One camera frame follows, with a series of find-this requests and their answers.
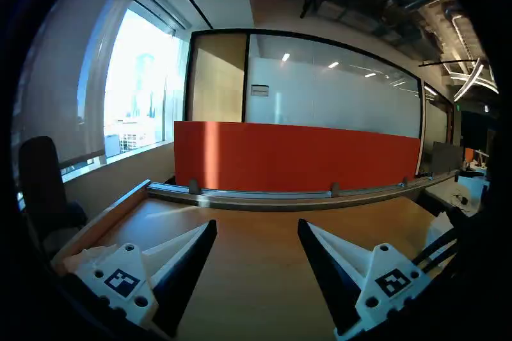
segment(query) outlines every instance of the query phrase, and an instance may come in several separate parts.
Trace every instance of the black chair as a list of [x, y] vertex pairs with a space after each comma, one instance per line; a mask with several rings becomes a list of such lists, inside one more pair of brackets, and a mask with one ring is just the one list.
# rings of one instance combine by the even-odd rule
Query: black chair
[[50, 233], [65, 228], [80, 229], [87, 223], [87, 216], [78, 203], [66, 199], [57, 151], [50, 137], [24, 142], [18, 164], [26, 213], [46, 252], [43, 242]]

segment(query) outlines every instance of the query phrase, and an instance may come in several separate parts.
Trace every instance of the black frame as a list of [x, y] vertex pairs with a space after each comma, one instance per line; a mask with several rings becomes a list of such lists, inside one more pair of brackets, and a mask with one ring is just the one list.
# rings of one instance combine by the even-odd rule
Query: black frame
[[407, 69], [404, 69], [400, 67], [399, 65], [396, 65], [395, 63], [382, 58], [380, 56], [377, 56], [374, 53], [365, 51], [364, 49], [353, 47], [352, 45], [344, 44], [339, 41], [330, 40], [329, 38], [323, 38], [318, 36], [312, 36], [312, 35], [306, 35], [305, 33], [299, 33], [299, 32], [290, 32], [290, 31], [279, 31], [274, 29], [259, 29], [259, 28], [228, 28], [228, 29], [206, 29], [203, 31], [195, 31], [192, 32], [190, 37], [190, 46], [189, 46], [189, 53], [188, 53], [188, 62], [187, 62], [187, 70], [185, 73], [185, 91], [183, 96], [183, 121], [189, 121], [189, 108], [191, 105], [191, 84], [190, 84], [190, 76], [192, 72], [192, 62], [193, 55], [195, 51], [195, 40], [199, 36], [205, 36], [205, 35], [223, 35], [223, 34], [246, 34], [247, 35], [247, 43], [246, 43], [246, 49], [245, 49], [245, 64], [244, 64], [244, 90], [243, 90], [243, 100], [242, 100], [242, 118], [241, 121], [245, 122], [245, 111], [246, 111], [246, 92], [247, 92], [247, 65], [248, 65], [248, 57], [249, 57], [249, 45], [250, 45], [250, 35], [266, 35], [266, 36], [279, 36], [279, 37], [292, 37], [292, 38], [300, 38], [302, 40], [309, 40], [314, 42], [319, 42], [320, 44], [327, 44], [332, 45], [338, 48], [347, 49], [349, 51], [363, 54], [364, 56], [370, 57], [372, 59], [376, 59], [377, 61], [380, 61], [386, 65], [389, 65], [390, 67], [396, 68], [408, 76], [414, 78], [418, 85], [418, 95], [420, 98], [420, 128], [419, 128], [419, 136], [418, 138], [421, 139], [423, 137], [423, 114], [424, 114], [424, 97], [422, 93], [422, 81], [421, 79], [409, 72]]

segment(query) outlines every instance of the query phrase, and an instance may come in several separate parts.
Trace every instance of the desk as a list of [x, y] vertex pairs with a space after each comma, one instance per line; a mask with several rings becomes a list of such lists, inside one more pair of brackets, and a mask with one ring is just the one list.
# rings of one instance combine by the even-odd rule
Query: desk
[[[466, 215], [472, 216], [480, 208], [480, 199], [484, 185], [489, 182], [483, 177], [462, 177], [455, 182], [453, 178], [440, 182], [439, 184], [425, 188], [425, 192], [433, 194], [439, 199], [459, 207]], [[460, 195], [468, 199], [466, 205], [462, 205], [455, 196]]]
[[344, 209], [245, 212], [142, 195], [91, 246], [133, 242], [145, 250], [215, 219], [218, 235], [177, 340], [332, 341], [335, 326], [297, 236], [299, 218], [369, 250], [389, 242], [409, 258], [424, 247], [434, 219], [404, 197]]

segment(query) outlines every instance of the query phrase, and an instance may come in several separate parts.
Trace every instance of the ceiling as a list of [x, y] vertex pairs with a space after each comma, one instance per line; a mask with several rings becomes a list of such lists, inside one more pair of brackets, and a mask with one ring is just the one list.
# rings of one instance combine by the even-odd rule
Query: ceiling
[[[327, 18], [373, 35], [419, 62], [481, 58], [486, 63], [486, 54], [457, 0], [312, 0], [305, 16]], [[472, 62], [442, 66], [443, 80], [453, 94], [464, 81], [452, 79], [451, 72], [471, 74], [473, 67]], [[493, 81], [487, 66], [480, 77]], [[492, 90], [476, 85], [464, 98], [485, 99], [493, 105], [499, 100]]]

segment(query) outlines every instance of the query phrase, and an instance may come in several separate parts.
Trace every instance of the orange partition panel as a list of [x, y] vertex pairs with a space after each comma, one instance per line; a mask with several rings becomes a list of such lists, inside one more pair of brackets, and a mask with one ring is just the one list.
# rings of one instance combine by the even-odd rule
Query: orange partition panel
[[473, 161], [474, 154], [475, 153], [471, 148], [466, 148], [464, 150], [464, 160], [466, 160], [466, 162], [470, 163], [471, 161]]
[[294, 125], [174, 123], [176, 182], [237, 191], [326, 191], [414, 178], [420, 140]]

